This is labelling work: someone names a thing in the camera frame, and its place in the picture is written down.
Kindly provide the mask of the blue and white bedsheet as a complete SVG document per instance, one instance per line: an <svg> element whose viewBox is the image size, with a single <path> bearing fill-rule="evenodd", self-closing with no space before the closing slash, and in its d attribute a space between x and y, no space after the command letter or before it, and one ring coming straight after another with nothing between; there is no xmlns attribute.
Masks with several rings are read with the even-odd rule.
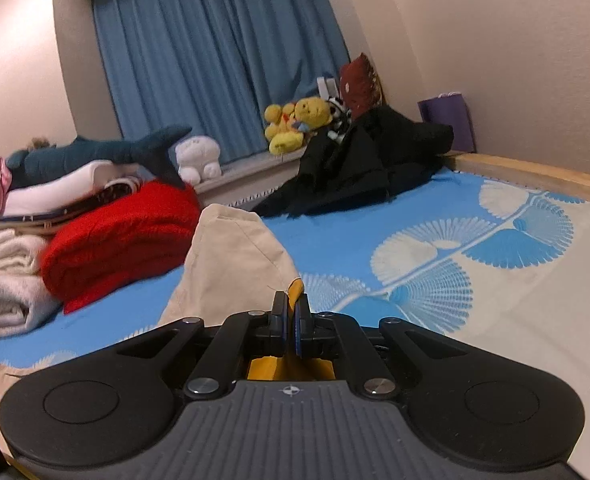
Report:
<svg viewBox="0 0 590 480"><path fill-rule="evenodd" d="M441 170L380 204L259 219L313 312L402 318L590 389L589 202Z"/></svg>

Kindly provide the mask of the red folded blanket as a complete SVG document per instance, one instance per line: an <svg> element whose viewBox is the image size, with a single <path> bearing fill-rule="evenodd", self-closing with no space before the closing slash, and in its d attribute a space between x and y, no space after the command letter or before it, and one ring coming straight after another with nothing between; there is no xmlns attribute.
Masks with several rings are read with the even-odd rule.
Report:
<svg viewBox="0 0 590 480"><path fill-rule="evenodd" d="M71 314L117 289L183 263L202 207L194 188L153 180L82 214L40 255L46 289Z"/></svg>

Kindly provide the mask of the brown teddy plush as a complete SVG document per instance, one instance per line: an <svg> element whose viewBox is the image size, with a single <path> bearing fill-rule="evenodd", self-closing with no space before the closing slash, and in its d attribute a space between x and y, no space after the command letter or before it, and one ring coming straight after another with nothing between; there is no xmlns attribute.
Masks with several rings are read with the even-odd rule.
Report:
<svg viewBox="0 0 590 480"><path fill-rule="evenodd" d="M31 139L26 146L26 150L32 152L42 150L42 148L49 148L50 146L51 142L45 136L38 136L37 138Z"/></svg>

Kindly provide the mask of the white folded pillow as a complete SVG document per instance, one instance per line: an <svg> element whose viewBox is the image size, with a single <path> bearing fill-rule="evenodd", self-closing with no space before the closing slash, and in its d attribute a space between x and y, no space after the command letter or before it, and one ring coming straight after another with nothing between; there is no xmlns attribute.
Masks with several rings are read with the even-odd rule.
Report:
<svg viewBox="0 0 590 480"><path fill-rule="evenodd" d="M109 160L94 160L52 182L8 192L3 214L46 214L84 200L106 188L109 182L137 171L137 164L116 165Z"/></svg>

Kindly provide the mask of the navy patterned folded cloth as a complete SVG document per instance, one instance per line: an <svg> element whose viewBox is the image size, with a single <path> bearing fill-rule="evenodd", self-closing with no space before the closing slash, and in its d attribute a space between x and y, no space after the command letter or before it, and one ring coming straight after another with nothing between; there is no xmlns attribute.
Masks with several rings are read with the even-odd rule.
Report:
<svg viewBox="0 0 590 480"><path fill-rule="evenodd" d="M115 200L132 195L141 188L139 177L127 176L109 182L101 191L78 200L69 206L43 214L18 214L0 217L0 231L13 230L18 234L48 236L55 234L65 224L79 218L82 214L113 203Z"/></svg>

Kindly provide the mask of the beige and mustard hooded jacket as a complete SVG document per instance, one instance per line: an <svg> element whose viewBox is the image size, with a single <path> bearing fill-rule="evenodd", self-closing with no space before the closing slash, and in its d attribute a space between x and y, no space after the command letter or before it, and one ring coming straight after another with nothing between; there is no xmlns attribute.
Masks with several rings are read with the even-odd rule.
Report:
<svg viewBox="0 0 590 480"><path fill-rule="evenodd" d="M0 401L11 385L35 370L186 316L214 326L233 313L267 309L278 290L292 298L304 290L286 249L256 214L211 205L200 215L183 268L0 341Z"/></svg>

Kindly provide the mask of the yellow plush toys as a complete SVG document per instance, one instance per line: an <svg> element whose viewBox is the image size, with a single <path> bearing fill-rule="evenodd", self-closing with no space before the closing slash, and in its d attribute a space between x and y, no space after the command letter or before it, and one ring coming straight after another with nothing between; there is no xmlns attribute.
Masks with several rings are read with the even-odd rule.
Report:
<svg viewBox="0 0 590 480"><path fill-rule="evenodd" d="M274 156L300 150L312 133L329 125L333 119L330 103L319 96L284 105L271 104L263 116L268 123L264 136Z"/></svg>

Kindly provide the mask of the purple bag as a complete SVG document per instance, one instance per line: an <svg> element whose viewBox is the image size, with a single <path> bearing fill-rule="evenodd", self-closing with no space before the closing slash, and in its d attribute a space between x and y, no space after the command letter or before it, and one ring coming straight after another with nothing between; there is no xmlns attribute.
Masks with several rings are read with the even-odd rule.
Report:
<svg viewBox="0 0 590 480"><path fill-rule="evenodd" d="M440 93L438 96L418 101L417 106L424 122L452 127L453 151L476 152L473 122L461 92Z"/></svg>

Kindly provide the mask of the blue curtain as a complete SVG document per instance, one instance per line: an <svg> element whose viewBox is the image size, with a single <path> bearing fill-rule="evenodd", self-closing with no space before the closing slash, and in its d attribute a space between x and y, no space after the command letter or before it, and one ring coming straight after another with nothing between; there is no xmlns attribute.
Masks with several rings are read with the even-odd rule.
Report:
<svg viewBox="0 0 590 480"><path fill-rule="evenodd" d="M128 140L190 126L222 162L267 149L263 113L318 91L349 60L330 0L92 0Z"/></svg>

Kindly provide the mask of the white plush toy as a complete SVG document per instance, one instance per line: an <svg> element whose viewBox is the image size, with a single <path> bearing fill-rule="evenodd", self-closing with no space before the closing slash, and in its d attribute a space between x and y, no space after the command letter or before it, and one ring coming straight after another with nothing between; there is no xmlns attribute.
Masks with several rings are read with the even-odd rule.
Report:
<svg viewBox="0 0 590 480"><path fill-rule="evenodd" d="M174 150L183 182L195 186L221 177L220 146L209 136L191 136Z"/></svg>

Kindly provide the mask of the blue shark plush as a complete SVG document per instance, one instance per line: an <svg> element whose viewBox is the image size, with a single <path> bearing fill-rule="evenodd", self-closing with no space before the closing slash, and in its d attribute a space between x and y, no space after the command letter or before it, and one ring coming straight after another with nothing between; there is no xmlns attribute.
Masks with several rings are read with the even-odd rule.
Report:
<svg viewBox="0 0 590 480"><path fill-rule="evenodd" d="M48 146L17 151L5 161L10 172L10 190L52 182L96 160L108 160L115 165L138 165L162 182L181 186L183 181L169 150L191 131L190 126L170 126L136 141L97 141L78 136L71 144L60 148Z"/></svg>

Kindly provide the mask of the grey-white folded blanket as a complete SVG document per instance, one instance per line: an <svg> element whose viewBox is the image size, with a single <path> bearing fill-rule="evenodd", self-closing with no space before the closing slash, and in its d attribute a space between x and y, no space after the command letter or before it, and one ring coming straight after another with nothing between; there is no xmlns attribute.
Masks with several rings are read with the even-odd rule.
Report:
<svg viewBox="0 0 590 480"><path fill-rule="evenodd" d="M34 330L59 307L39 275L0 274L0 338Z"/></svg>

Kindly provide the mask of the dark red cushion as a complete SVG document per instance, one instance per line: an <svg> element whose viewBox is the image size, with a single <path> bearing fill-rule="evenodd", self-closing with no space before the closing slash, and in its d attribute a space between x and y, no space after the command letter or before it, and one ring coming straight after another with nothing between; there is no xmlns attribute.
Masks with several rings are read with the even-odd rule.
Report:
<svg viewBox="0 0 590 480"><path fill-rule="evenodd" d="M339 71L339 90L353 119L385 104L380 77L365 53L342 66Z"/></svg>

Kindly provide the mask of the black clothes pile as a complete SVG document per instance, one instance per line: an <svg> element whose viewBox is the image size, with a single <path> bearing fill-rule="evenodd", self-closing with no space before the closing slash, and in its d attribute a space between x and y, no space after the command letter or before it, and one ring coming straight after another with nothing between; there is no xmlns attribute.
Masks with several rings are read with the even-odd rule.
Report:
<svg viewBox="0 0 590 480"><path fill-rule="evenodd" d="M453 140L448 125L414 122L388 105L374 107L340 142L315 136L298 174L252 211L262 218L297 218L387 202L430 181Z"/></svg>

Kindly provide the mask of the black white striped plush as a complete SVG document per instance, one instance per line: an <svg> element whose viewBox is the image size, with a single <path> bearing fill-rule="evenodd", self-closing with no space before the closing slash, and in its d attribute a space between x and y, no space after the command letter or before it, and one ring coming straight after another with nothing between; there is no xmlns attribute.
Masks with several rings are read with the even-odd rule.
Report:
<svg viewBox="0 0 590 480"><path fill-rule="evenodd" d="M341 98L334 96L328 98L327 104L331 112L331 122L326 126L326 134L341 144L351 126L351 110Z"/></svg>

